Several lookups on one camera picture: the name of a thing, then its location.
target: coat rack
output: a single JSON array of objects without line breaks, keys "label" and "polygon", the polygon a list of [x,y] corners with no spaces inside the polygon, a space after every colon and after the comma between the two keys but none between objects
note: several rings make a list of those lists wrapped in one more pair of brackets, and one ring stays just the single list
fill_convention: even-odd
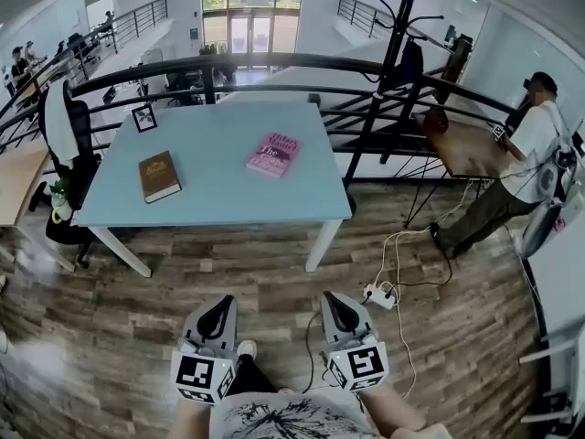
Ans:
[{"label": "coat rack", "polygon": [[[364,153],[367,136],[372,131],[374,121],[376,120],[380,105],[384,99],[383,93],[388,91],[395,84],[394,78],[396,76],[396,71],[394,69],[396,67],[396,61],[398,60],[404,37],[408,36],[412,39],[426,39],[425,37],[411,35],[408,32],[409,27],[416,21],[421,21],[422,19],[443,19],[443,16],[420,16],[410,20],[410,12],[412,11],[414,0],[402,0],[400,2],[400,9],[397,16],[390,5],[388,5],[384,0],[379,1],[388,9],[394,18],[394,25],[391,27],[385,26],[377,19],[375,20],[375,23],[386,29],[393,29],[393,31],[390,37],[390,42],[388,43],[386,57],[384,58],[384,63],[382,64],[382,69],[380,71],[378,88],[372,94],[372,102],[370,104],[369,111],[367,112],[367,117],[364,122],[361,135],[357,141],[356,152],[354,153],[351,162],[349,163],[349,167],[347,168],[346,177],[344,179],[344,186],[346,190],[349,187],[354,174],[356,173],[357,164],[359,163],[359,160]],[[347,194],[347,198],[349,200],[352,213],[354,213],[356,211],[356,202],[350,194]]]}]

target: potted plant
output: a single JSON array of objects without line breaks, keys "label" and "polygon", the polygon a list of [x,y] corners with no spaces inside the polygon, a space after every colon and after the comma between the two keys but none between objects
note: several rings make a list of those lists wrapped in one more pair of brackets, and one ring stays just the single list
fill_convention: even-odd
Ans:
[{"label": "potted plant", "polygon": [[69,196],[69,178],[61,177],[48,188],[51,191],[51,206],[53,207],[51,217],[53,222],[59,224],[63,220],[70,220],[73,209],[67,200]]}]

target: wooden floor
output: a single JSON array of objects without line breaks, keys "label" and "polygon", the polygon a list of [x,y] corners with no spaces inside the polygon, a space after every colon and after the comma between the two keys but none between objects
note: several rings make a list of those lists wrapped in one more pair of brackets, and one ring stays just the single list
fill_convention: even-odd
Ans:
[{"label": "wooden floor", "polygon": [[[302,390],[310,371],[304,330],[320,294],[362,299],[381,263],[381,243],[402,230],[415,187],[352,190],[358,212],[314,274],[303,270],[319,231],[313,225],[121,230],[121,240],[154,269],[151,279],[121,266],[99,242],[89,270],[66,273],[7,230],[2,242],[17,262],[0,259],[8,275],[0,323],[10,339],[0,360],[14,412],[4,417],[25,438],[165,437],[177,398],[170,358],[185,317],[223,294],[238,298],[239,339],[258,341],[258,362],[273,383]],[[423,229],[462,192],[440,187],[410,227]],[[399,250],[401,282],[448,276],[428,234],[401,238]],[[393,247],[387,263],[383,275],[395,282]],[[403,335],[417,371],[409,400],[454,438],[529,437],[519,418],[536,397],[538,372],[517,359],[534,349],[537,324],[509,235],[498,231],[452,269],[444,287],[402,289]],[[390,376],[405,392],[412,370],[397,312],[368,308],[387,342]],[[321,379],[320,324],[317,317],[310,332],[315,393],[331,381]]]}]

